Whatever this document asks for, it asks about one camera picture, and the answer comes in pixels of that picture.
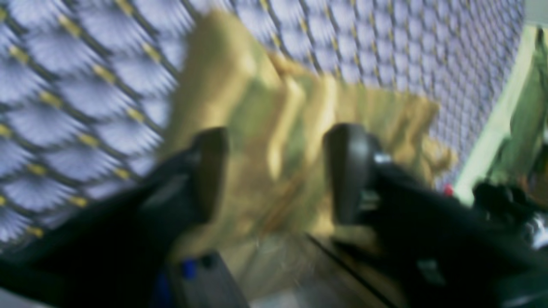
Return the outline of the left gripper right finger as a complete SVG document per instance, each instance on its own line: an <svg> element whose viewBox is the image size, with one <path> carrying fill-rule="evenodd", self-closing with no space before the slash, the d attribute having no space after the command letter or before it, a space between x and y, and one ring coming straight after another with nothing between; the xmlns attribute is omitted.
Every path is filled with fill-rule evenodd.
<svg viewBox="0 0 548 308"><path fill-rule="evenodd" d="M324 136L338 226L369 226L413 308L545 308L547 214L481 183L476 203L419 182L359 124Z"/></svg>

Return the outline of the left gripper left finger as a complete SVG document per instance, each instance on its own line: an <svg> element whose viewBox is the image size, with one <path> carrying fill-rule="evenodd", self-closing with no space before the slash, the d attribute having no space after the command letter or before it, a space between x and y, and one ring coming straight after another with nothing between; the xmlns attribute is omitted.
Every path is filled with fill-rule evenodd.
<svg viewBox="0 0 548 308"><path fill-rule="evenodd" d="M1 287L58 308L148 307L176 239L217 214L228 152L226 128L201 131L135 187L2 257Z"/></svg>

